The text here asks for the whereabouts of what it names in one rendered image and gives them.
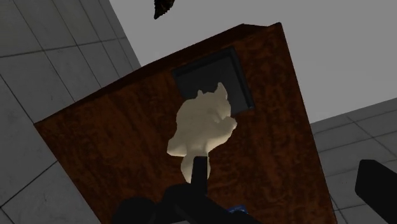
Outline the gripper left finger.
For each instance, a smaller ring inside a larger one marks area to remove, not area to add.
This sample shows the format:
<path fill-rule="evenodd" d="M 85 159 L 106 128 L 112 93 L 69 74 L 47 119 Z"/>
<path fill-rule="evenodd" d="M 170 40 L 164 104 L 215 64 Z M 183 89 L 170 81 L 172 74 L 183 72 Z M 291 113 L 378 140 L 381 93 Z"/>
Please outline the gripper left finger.
<path fill-rule="evenodd" d="M 111 224 L 261 224 L 243 211 L 229 212 L 207 197 L 207 157 L 193 159 L 190 183 L 168 187 L 159 203 L 144 197 L 123 200 Z"/>

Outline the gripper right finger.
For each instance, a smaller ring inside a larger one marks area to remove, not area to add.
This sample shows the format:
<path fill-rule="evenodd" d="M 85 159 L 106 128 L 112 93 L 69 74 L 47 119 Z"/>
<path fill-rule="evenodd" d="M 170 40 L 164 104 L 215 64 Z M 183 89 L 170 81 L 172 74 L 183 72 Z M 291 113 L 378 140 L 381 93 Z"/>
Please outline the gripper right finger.
<path fill-rule="evenodd" d="M 356 195 L 388 224 L 397 224 L 397 173 L 376 160 L 359 162 Z"/>

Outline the cream animal figure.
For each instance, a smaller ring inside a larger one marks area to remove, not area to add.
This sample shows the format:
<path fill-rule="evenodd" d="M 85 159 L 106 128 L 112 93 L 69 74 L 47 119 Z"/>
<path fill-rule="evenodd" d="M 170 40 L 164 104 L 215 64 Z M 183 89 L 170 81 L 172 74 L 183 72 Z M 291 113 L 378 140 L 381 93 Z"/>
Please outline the cream animal figure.
<path fill-rule="evenodd" d="M 192 180 L 193 160 L 208 157 L 209 152 L 224 144 L 237 127 L 231 117 L 231 105 L 222 83 L 214 92 L 197 92 L 194 99 L 185 101 L 176 115 L 177 128 L 169 139 L 167 153 L 182 157 L 181 172 L 187 183 Z"/>

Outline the small blue object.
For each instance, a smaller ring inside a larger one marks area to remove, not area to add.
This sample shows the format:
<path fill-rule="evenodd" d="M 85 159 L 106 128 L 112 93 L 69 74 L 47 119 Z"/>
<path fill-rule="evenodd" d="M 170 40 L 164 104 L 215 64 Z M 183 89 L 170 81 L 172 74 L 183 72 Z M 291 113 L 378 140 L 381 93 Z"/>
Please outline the small blue object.
<path fill-rule="evenodd" d="M 228 208 L 228 212 L 230 212 L 230 213 L 234 213 L 234 212 L 237 212 L 237 211 L 247 214 L 247 209 L 246 209 L 245 205 L 243 205 L 243 204 L 236 205 L 236 206 Z"/>

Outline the brown wooden table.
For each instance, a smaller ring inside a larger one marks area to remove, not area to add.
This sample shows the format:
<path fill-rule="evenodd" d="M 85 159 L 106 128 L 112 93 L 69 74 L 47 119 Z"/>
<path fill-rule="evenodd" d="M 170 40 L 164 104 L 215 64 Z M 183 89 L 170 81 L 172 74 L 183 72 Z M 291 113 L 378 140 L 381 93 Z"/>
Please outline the brown wooden table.
<path fill-rule="evenodd" d="M 101 224 L 123 199 L 184 181 L 167 154 L 183 103 L 173 69 L 233 47 L 254 108 L 210 154 L 208 196 L 263 224 L 337 224 L 281 23 L 240 24 L 130 73 L 35 127 Z"/>

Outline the dark grey square tray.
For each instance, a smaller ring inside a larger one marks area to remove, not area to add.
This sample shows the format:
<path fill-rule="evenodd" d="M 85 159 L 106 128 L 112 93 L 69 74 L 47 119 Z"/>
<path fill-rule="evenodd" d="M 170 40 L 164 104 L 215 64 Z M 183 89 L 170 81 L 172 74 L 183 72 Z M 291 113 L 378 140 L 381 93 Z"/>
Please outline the dark grey square tray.
<path fill-rule="evenodd" d="M 183 99 L 193 99 L 199 90 L 214 92 L 222 83 L 228 93 L 231 114 L 254 108 L 240 60 L 234 47 L 229 46 L 172 70 Z"/>

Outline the dark brown pointed object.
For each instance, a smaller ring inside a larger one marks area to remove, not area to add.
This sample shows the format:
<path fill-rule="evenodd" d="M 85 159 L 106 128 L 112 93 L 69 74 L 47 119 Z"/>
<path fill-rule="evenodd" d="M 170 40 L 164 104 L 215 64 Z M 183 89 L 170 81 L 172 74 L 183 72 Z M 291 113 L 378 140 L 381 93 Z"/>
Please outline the dark brown pointed object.
<path fill-rule="evenodd" d="M 154 0 L 155 12 L 154 19 L 158 19 L 166 14 L 174 5 L 175 0 Z"/>

